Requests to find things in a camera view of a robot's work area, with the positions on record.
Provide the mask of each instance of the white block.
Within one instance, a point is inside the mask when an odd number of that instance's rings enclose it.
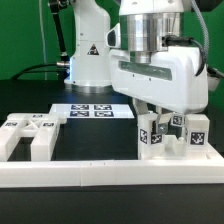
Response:
[[[58,137],[60,124],[57,120],[43,121],[31,144],[32,161],[50,161]]]
[[[0,129],[0,161],[5,162],[11,156],[21,136],[20,128],[26,125],[23,120],[7,120]]]

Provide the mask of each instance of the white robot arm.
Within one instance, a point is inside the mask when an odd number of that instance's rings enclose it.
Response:
[[[181,36],[182,0],[123,0],[120,24],[108,33],[113,88],[181,114],[201,112],[208,103],[207,73],[197,48],[166,46],[166,36]],[[116,45],[111,44],[115,36]]]

